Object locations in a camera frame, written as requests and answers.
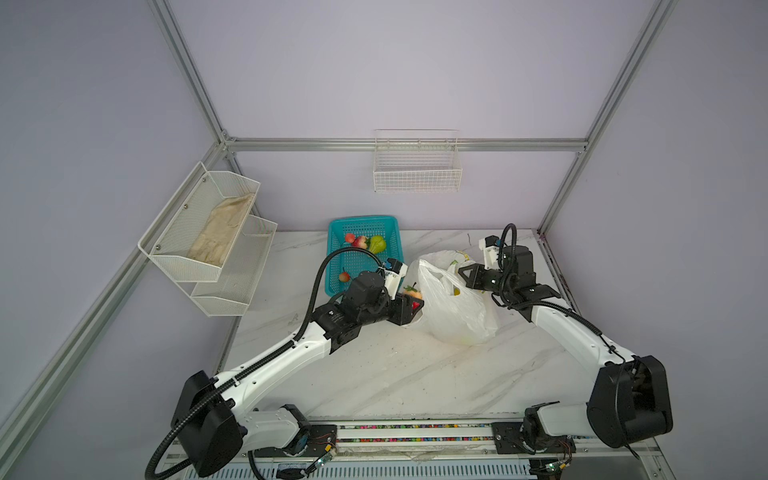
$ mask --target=white wire basket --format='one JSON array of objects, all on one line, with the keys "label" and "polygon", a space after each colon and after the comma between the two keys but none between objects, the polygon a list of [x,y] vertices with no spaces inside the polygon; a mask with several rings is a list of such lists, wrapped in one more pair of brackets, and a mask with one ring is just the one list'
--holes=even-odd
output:
[{"label": "white wire basket", "polygon": [[203,175],[183,204],[178,204],[178,210],[165,230],[158,236],[154,227],[150,227],[139,240],[139,250],[206,315],[244,315],[264,270],[277,223],[245,213],[243,221],[237,224],[233,239],[220,256],[220,266],[188,258],[211,211],[227,198],[253,194],[248,204],[242,206],[250,212],[260,185],[232,172],[208,171],[202,164],[196,166],[190,176],[199,174],[200,169]]},{"label": "white wire basket", "polygon": [[458,192],[462,166],[457,130],[377,130],[376,192]]},{"label": "white wire basket", "polygon": [[[246,210],[250,211],[259,190],[259,182],[229,171],[205,170],[204,172],[155,245],[149,247],[149,252],[142,250],[174,282],[219,280],[236,242],[229,244],[220,266],[187,257],[190,248],[205,228],[208,217],[216,206],[227,198],[253,194]],[[235,240],[240,235],[244,224],[245,218],[237,228]],[[142,248],[142,243],[142,241],[139,242],[139,248]]]},{"label": "white wire basket", "polygon": [[198,283],[190,298],[208,316],[237,316],[248,311],[275,237],[277,223],[248,215],[219,280]]}]

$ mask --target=black mounting plate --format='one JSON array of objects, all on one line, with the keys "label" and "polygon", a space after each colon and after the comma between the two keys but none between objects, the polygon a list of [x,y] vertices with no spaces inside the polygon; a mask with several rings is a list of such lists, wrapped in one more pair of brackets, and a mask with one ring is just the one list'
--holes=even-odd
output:
[{"label": "black mounting plate", "polygon": [[[520,435],[520,428],[523,422],[496,422],[491,424],[491,430],[493,431],[493,442],[496,444],[496,453],[499,455],[507,455],[511,453],[527,453],[531,455],[524,446],[522,446],[522,439]],[[576,445],[573,439],[568,437],[555,437],[558,440],[566,442],[571,447],[571,452],[576,451]],[[543,452],[539,452],[539,455],[547,453],[565,453],[563,445],[559,442],[553,442]]]},{"label": "black mounting plate", "polygon": [[[306,448],[301,452],[301,457],[320,457],[326,453],[328,443],[336,443],[336,425],[312,425],[310,438],[306,442]],[[253,456],[257,458],[290,457],[282,449],[269,447],[268,449],[253,450]]]}]

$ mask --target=lavender wall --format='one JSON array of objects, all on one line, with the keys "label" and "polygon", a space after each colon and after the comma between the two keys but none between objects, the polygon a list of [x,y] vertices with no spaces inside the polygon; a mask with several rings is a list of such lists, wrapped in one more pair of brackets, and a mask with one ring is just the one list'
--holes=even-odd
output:
[{"label": "lavender wall", "polygon": [[[0,2],[0,423],[213,138],[145,0]],[[11,478],[140,478],[229,321],[153,266]]]},{"label": "lavender wall", "polygon": [[339,217],[394,215],[402,229],[520,228],[541,222],[571,152],[463,152],[462,186],[451,194],[377,194],[370,152],[241,152],[261,182],[259,211],[281,230],[327,230]]},{"label": "lavender wall", "polygon": [[549,235],[584,314],[667,367],[680,479],[754,475],[765,425],[766,23],[682,0]]},{"label": "lavender wall", "polygon": [[172,4],[238,137],[583,137],[653,0]]}]

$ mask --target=blue plastic basket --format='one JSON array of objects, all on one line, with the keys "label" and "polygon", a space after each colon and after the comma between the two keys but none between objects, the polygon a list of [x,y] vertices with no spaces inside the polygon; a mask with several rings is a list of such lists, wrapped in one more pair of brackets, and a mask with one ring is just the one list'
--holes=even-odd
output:
[{"label": "blue plastic basket", "polygon": [[[354,233],[357,237],[365,235],[368,238],[381,235],[386,241],[386,250],[377,253],[376,256],[382,262],[386,262],[388,258],[403,261],[400,229],[397,227],[396,218],[388,215],[377,215],[334,220],[328,226],[328,254],[341,247],[351,246],[344,241],[344,236],[348,233]],[[357,252],[345,252],[336,255],[326,268],[326,293],[328,296],[334,296],[349,287],[349,282],[339,281],[341,272],[347,272],[349,276],[355,278],[365,270],[376,271],[376,262],[373,261],[373,258]]]}]

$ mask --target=red apple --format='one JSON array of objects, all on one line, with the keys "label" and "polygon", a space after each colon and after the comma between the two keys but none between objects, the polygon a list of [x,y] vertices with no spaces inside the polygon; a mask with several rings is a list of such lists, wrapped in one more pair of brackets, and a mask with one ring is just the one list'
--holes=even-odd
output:
[{"label": "red apple", "polygon": [[353,247],[366,248],[367,249],[368,248],[368,237],[366,237],[365,235],[360,235],[352,243],[352,246]]}]

